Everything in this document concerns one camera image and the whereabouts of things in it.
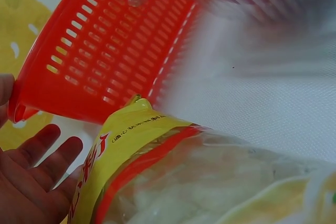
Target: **red plastic colander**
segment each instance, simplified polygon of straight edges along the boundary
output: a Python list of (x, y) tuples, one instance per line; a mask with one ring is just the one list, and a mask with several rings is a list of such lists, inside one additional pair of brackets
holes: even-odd
[(62, 0), (29, 52), (8, 116), (102, 124), (136, 93), (153, 102), (197, 16), (194, 0)]

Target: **clear plastic packaging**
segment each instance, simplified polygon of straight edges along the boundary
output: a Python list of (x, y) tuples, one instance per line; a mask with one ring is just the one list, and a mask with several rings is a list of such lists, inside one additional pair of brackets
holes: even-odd
[(70, 223), (332, 224), (336, 217), (332, 165), (170, 118), (143, 99), (110, 116), (88, 163)]

